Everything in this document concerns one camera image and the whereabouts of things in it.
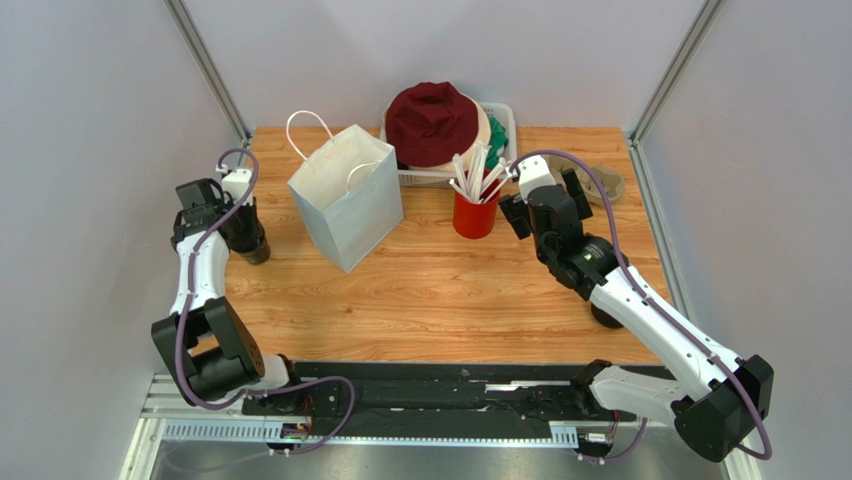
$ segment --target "wooden tabletop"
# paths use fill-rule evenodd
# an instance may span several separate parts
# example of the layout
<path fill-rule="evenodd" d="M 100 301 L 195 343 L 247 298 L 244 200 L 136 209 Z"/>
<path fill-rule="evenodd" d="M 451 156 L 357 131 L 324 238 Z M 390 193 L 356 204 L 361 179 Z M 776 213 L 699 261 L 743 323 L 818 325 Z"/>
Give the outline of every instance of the wooden tabletop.
<path fill-rule="evenodd" d="M 292 129 L 306 154 L 327 139 Z M 622 133 L 614 128 L 521 128 L 518 152 L 565 150 L 627 180 L 615 205 L 624 253 L 666 295 Z M 626 329 L 609 330 L 559 285 L 502 214 L 494 231 L 467 240 L 452 226 L 449 189 L 402 189 L 405 219 L 350 274 L 314 248 L 287 188 L 301 158 L 282 128 L 260 128 L 258 214 L 272 256 L 263 265 L 233 254 L 227 296 L 264 354 L 293 359 L 440 362 L 659 363 Z M 608 238 L 606 214 L 584 222 Z"/>

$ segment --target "white wall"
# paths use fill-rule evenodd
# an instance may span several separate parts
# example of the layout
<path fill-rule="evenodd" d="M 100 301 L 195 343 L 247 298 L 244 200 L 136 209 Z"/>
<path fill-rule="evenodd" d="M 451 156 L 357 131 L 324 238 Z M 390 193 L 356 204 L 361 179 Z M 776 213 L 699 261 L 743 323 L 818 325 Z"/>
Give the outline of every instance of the white wall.
<path fill-rule="evenodd" d="M 187 0 L 251 126 L 378 125 L 451 81 L 520 125 L 635 126 L 702 0 Z"/>
<path fill-rule="evenodd" d="M 644 145 L 696 322 L 775 368 L 767 479 L 852 468 L 850 23 L 727 2 Z"/>
<path fill-rule="evenodd" d="M 0 478 L 113 479 L 162 365 L 174 187 L 236 139 L 159 1 L 4 2 L 0 59 Z"/>

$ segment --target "maroon hat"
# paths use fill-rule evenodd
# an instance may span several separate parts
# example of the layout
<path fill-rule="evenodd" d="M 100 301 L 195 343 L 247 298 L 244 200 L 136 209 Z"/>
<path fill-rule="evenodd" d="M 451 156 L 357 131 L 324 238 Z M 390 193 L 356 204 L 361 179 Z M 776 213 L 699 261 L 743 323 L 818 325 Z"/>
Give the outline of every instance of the maroon hat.
<path fill-rule="evenodd" d="M 396 159 L 412 167 L 436 167 L 464 153 L 479 132 L 473 100 L 449 82 L 424 82 L 403 90 L 385 118 L 388 143 Z"/>

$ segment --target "white basket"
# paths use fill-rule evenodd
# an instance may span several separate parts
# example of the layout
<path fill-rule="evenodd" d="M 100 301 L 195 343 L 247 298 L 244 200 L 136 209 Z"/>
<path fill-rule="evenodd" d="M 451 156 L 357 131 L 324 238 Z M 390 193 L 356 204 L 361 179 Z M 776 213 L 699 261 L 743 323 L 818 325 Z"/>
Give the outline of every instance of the white basket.
<path fill-rule="evenodd" d="M 509 143 L 503 151 L 502 157 L 505 158 L 509 165 L 518 158 L 518 132 L 515 127 L 515 114 L 508 105 L 503 103 L 480 102 L 479 105 L 485 110 L 489 116 L 493 116 L 506 129 L 506 136 L 509 138 Z M 382 122 L 382 131 L 379 133 L 379 138 L 387 141 L 385 136 L 385 125 Z M 402 187 L 445 187 L 450 188 L 449 180 L 455 175 L 447 172 L 422 172 L 417 170 L 398 170 L 399 185 Z"/>

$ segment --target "red cup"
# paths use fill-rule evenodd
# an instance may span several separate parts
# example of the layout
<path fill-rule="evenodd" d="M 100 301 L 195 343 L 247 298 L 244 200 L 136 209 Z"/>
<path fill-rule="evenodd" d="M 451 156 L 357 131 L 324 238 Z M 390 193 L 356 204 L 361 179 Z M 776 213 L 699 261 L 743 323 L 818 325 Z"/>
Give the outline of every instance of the red cup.
<path fill-rule="evenodd" d="M 482 195 L 482 198 L 488 197 L 499 183 L 499 180 L 495 180 Z M 471 240 L 488 236 L 491 230 L 494 230 L 494 219 L 497 216 L 500 192 L 495 193 L 488 203 L 470 203 L 459 192 L 453 190 L 453 193 L 456 194 L 456 201 L 453 206 L 453 227 L 459 232 L 459 235 Z"/>

